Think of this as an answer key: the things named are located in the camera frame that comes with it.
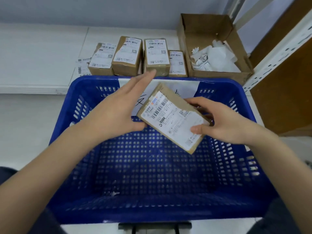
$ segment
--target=person's right hand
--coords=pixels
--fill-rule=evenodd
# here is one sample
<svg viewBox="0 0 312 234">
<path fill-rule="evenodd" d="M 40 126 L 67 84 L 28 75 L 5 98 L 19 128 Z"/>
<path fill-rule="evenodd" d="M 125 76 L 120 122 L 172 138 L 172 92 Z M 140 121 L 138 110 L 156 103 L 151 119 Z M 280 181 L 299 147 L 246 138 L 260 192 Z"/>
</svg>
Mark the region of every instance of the person's right hand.
<svg viewBox="0 0 312 234">
<path fill-rule="evenodd" d="M 191 127 L 194 134 L 205 134 L 212 138 L 233 144 L 252 144 L 257 135 L 266 129 L 257 123 L 241 116 L 228 106 L 204 97 L 185 99 L 193 106 L 200 106 L 200 111 L 212 114 L 214 126 L 197 125 Z"/>
</svg>

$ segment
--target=person's leg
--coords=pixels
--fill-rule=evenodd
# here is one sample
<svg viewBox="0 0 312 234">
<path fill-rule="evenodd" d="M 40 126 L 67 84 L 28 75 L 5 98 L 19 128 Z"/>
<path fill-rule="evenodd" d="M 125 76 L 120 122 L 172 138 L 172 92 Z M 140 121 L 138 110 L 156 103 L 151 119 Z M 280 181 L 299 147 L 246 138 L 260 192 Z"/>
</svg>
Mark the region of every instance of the person's leg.
<svg viewBox="0 0 312 234">
<path fill-rule="evenodd" d="M 17 173 L 16 170 L 0 167 L 0 185 Z M 46 208 L 29 231 L 29 234 L 66 234 L 53 214 Z"/>
<path fill-rule="evenodd" d="M 247 234 L 300 234 L 290 212 L 281 198 L 272 201 L 263 219 L 256 222 Z"/>
</svg>

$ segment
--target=open cardboard box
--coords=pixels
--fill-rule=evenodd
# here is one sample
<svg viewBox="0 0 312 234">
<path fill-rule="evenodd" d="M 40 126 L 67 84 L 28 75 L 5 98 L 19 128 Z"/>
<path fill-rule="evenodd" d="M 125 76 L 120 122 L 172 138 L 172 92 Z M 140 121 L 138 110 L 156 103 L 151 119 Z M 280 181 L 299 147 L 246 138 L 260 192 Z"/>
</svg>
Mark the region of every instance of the open cardboard box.
<svg viewBox="0 0 312 234">
<path fill-rule="evenodd" d="M 231 78 L 241 85 L 254 73 L 244 46 L 228 15 L 181 14 L 177 28 L 180 50 L 185 56 L 189 77 Z M 194 70 L 190 56 L 195 47 L 199 50 L 212 45 L 213 40 L 228 42 L 237 57 L 236 66 L 240 73 Z"/>
</svg>

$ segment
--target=package held in hands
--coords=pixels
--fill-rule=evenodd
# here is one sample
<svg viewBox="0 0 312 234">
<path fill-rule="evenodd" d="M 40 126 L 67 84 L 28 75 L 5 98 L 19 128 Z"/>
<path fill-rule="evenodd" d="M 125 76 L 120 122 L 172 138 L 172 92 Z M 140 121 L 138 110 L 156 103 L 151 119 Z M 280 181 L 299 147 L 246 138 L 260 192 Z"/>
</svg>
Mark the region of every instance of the package held in hands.
<svg viewBox="0 0 312 234">
<path fill-rule="evenodd" d="M 209 125 L 199 111 L 162 83 L 154 89 L 137 116 L 190 154 L 204 137 L 193 134 L 190 128 Z"/>
<path fill-rule="evenodd" d="M 142 40 L 121 36 L 117 45 L 115 57 L 112 61 L 114 74 L 137 76 L 142 57 Z"/>
<path fill-rule="evenodd" d="M 89 63 L 88 69 L 92 75 L 114 75 L 112 60 L 116 45 L 111 43 L 98 43 Z"/>
<path fill-rule="evenodd" d="M 146 70 L 156 69 L 156 76 L 167 76 L 170 71 L 170 61 L 166 39 L 144 39 Z"/>
<path fill-rule="evenodd" d="M 169 50 L 170 72 L 169 76 L 187 77 L 185 61 L 182 51 Z"/>
</svg>

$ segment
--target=white floor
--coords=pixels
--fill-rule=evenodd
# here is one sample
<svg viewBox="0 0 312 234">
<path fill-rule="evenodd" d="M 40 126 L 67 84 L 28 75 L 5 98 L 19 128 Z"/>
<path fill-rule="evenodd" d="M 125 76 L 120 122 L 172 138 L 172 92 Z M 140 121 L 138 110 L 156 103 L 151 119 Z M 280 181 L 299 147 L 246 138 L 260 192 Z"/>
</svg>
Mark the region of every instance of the white floor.
<svg viewBox="0 0 312 234">
<path fill-rule="evenodd" d="M 21 169 L 48 145 L 64 95 L 0 94 L 0 166 Z M 248 100 L 259 123 L 259 113 L 253 99 Z M 311 138 L 288 138 L 302 159 L 311 157 Z M 244 234 L 255 223 L 254 218 L 192 221 L 190 232 Z M 64 225 L 69 234 L 122 233 L 118 224 Z M 159 234 L 173 232 L 148 231 Z"/>
</svg>

